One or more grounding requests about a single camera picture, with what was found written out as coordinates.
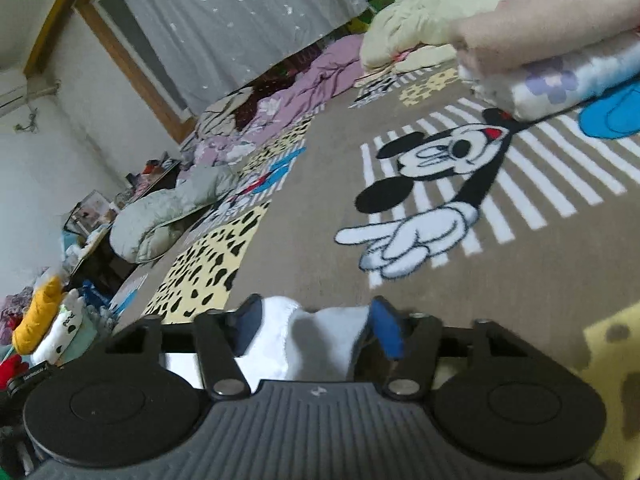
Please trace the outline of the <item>white grey garment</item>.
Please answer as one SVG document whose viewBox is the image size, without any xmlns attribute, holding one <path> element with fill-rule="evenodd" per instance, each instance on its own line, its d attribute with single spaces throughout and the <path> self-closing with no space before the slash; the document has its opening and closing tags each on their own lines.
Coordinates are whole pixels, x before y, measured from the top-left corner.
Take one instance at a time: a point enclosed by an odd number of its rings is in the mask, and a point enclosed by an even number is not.
<svg viewBox="0 0 640 480">
<path fill-rule="evenodd" d="M 250 388 L 263 380 L 346 382 L 369 327 L 367 307 L 308 312 L 282 297 L 255 297 L 230 315 L 231 348 Z"/>
</svg>

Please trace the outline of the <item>pale green puffy jacket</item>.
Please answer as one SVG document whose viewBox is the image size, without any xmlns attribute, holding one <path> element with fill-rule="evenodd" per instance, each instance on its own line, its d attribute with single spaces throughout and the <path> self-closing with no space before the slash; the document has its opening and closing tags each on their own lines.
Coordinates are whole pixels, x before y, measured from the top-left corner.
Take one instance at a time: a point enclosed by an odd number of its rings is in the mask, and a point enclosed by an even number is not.
<svg viewBox="0 0 640 480">
<path fill-rule="evenodd" d="M 114 251 L 133 264 L 160 258 L 186 232 L 186 218 L 218 203 L 236 182 L 238 175 L 228 165 L 196 166 L 188 180 L 124 209 L 111 232 Z"/>
</svg>

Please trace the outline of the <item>cartoon patterned brown blanket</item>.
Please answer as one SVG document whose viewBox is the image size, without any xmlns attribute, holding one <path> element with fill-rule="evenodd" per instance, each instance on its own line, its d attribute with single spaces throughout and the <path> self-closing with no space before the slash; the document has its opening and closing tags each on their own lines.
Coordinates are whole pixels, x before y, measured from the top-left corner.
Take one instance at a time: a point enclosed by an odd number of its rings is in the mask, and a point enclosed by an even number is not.
<svg viewBox="0 0 640 480">
<path fill-rule="evenodd" d="M 255 154 L 122 318 L 185 323 L 250 294 L 490 318 L 599 391 L 596 461 L 637 478 L 638 82 L 515 128 L 451 70 L 434 83 L 411 110 L 346 93 Z"/>
</svg>

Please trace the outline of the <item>cluttered dark desk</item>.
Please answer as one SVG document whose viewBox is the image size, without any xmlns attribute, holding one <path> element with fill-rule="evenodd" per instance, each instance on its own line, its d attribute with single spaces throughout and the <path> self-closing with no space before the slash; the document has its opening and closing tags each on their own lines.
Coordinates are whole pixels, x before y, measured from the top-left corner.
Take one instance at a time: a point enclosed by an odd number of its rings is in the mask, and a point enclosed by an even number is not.
<svg viewBox="0 0 640 480">
<path fill-rule="evenodd" d="M 124 209 L 154 191 L 173 188 L 178 179 L 180 162 L 165 158 L 149 160 L 141 174 L 128 174 L 132 188 L 125 193 L 122 202 L 110 207 L 106 221 L 101 223 L 96 239 L 87 243 L 87 251 L 70 271 L 68 289 L 79 288 L 90 282 L 104 295 L 114 295 L 130 277 L 136 265 L 117 255 L 111 244 L 111 232 L 117 217 Z"/>
</svg>

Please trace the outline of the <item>yellow knit sweater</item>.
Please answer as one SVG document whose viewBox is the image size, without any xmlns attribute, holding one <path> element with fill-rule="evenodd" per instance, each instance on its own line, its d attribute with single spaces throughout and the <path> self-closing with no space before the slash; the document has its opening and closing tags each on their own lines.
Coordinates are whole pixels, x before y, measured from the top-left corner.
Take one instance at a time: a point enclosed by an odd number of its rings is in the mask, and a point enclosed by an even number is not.
<svg viewBox="0 0 640 480">
<path fill-rule="evenodd" d="M 52 275 L 35 290 L 22 322 L 12 334 L 17 354 L 27 356 L 37 349 L 58 315 L 63 296 L 63 282 L 58 275 Z"/>
</svg>

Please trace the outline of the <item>beige black striped clothing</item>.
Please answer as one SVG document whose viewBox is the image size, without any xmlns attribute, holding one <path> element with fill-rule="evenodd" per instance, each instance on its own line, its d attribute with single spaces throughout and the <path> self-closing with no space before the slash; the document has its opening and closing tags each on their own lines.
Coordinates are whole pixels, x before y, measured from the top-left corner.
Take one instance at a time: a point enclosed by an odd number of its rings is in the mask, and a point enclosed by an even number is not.
<svg viewBox="0 0 640 480">
<path fill-rule="evenodd" d="M 252 87 L 245 87 L 210 104 L 196 121 L 192 132 L 180 144 L 180 151 L 185 153 L 196 142 L 209 139 L 212 136 L 226 138 L 236 133 L 234 114 L 253 93 Z"/>
</svg>

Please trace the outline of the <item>white purple flower garment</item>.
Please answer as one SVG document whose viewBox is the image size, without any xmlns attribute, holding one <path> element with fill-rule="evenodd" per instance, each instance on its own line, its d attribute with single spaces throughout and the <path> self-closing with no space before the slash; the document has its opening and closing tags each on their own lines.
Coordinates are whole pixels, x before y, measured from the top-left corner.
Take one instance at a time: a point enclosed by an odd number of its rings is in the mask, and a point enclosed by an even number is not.
<svg viewBox="0 0 640 480">
<path fill-rule="evenodd" d="M 637 76 L 639 34 L 624 32 L 505 73 L 480 76 L 464 65 L 458 73 L 479 99 L 520 122 L 536 122 Z"/>
</svg>

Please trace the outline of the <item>purple crumpled sheet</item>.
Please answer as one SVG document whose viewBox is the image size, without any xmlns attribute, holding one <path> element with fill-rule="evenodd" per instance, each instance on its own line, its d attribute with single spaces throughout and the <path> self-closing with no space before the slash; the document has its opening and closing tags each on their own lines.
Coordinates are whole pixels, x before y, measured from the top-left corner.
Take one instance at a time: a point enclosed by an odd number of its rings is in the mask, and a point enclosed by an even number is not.
<svg viewBox="0 0 640 480">
<path fill-rule="evenodd" d="M 231 130 L 224 130 L 224 123 L 214 117 L 214 109 L 209 107 L 196 126 L 194 162 L 203 166 L 232 165 L 321 104 L 352 88 L 362 75 L 361 45 L 360 35 L 349 35 L 330 44 L 296 81 L 259 99 L 255 113 L 244 126 L 240 124 L 240 110 L 235 108 L 227 114 L 233 120 Z"/>
</svg>

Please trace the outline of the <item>grey sheer curtain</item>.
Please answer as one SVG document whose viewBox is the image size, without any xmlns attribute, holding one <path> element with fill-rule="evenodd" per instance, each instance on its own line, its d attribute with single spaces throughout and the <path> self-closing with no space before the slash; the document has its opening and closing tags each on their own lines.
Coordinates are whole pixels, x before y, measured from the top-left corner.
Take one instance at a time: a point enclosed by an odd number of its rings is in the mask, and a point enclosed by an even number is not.
<svg viewBox="0 0 640 480">
<path fill-rule="evenodd" d="M 366 0 L 124 0 L 194 114 L 367 10 Z"/>
</svg>

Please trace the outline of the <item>folded pink sweater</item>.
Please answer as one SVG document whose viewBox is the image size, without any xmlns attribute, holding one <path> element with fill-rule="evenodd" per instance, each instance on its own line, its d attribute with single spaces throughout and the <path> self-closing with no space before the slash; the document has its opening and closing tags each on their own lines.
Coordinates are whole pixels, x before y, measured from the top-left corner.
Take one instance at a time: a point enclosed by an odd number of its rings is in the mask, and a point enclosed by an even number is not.
<svg viewBox="0 0 640 480">
<path fill-rule="evenodd" d="M 509 0 L 456 21 L 450 44 L 480 76 L 513 70 L 639 27 L 639 0 Z"/>
</svg>

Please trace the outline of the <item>wooden window frame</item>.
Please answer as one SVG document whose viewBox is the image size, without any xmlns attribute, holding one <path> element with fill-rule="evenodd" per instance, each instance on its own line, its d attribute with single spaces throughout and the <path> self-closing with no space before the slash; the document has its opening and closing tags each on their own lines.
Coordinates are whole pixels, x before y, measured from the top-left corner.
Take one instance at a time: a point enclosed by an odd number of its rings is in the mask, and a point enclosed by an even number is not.
<svg viewBox="0 0 640 480">
<path fill-rule="evenodd" d="M 72 102 L 85 98 L 86 107 L 100 108 L 106 119 L 130 122 L 119 128 L 127 138 L 146 129 L 175 144 L 186 140 L 195 119 L 171 108 L 92 0 L 53 0 L 46 10 L 26 58 L 26 77 L 74 68 L 70 82 L 89 88 L 80 89 Z"/>
</svg>

